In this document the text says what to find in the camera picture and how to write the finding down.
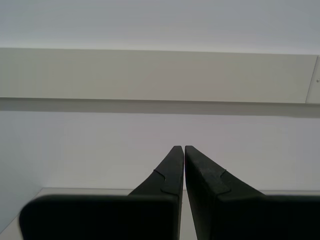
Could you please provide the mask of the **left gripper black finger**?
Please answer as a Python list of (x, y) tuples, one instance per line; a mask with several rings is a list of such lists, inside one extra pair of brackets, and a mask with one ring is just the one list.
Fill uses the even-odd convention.
[(199, 240), (317, 240), (320, 198), (266, 195), (185, 147), (185, 180)]
[(52, 194), (19, 214), (25, 240), (177, 240), (184, 152), (174, 146), (128, 195)]

